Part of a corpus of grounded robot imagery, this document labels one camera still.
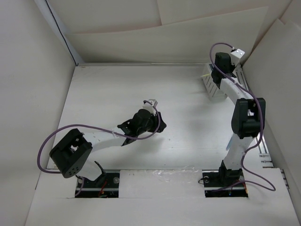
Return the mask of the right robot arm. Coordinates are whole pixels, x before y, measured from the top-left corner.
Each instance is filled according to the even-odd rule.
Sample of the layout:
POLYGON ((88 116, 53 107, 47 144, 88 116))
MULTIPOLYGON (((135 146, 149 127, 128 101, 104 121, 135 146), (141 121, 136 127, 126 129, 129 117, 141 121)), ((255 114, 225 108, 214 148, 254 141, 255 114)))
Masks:
POLYGON ((228 153, 219 167, 217 179, 222 187, 238 182, 242 176, 242 158, 253 140, 264 128, 266 102, 263 98, 256 101, 248 90, 242 87, 233 74, 235 66, 231 55, 215 54, 214 68, 211 73, 213 82, 235 105, 231 119, 233 135, 228 153))

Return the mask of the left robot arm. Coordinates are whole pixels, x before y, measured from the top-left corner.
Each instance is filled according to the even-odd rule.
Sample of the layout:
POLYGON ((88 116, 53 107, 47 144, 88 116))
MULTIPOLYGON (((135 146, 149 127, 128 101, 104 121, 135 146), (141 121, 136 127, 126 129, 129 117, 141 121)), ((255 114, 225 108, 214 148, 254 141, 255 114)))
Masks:
POLYGON ((105 175, 98 162, 88 159, 91 153, 109 147, 129 145, 141 134, 161 133, 165 128, 166 124, 160 112, 152 114, 146 109, 140 109, 132 119, 118 125, 109 133, 70 130, 50 151, 49 156, 64 178, 84 177, 98 187, 104 183, 105 175))

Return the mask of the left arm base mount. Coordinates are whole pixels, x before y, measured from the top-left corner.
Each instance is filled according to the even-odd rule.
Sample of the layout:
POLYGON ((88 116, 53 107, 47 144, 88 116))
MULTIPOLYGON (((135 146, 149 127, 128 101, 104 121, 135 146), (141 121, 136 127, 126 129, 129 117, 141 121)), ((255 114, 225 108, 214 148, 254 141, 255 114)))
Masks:
POLYGON ((95 181, 77 176, 75 198, 118 198, 120 170, 104 170, 97 161, 94 164, 101 171, 100 176, 95 181))

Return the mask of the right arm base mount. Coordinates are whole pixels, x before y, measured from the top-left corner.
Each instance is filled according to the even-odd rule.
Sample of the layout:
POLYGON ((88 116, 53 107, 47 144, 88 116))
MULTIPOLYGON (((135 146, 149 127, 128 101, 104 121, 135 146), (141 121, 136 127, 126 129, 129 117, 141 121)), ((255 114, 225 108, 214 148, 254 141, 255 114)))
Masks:
POLYGON ((204 186, 206 198, 248 197, 243 181, 242 169, 227 170, 224 166, 219 169, 202 170, 202 178, 198 181, 204 186))

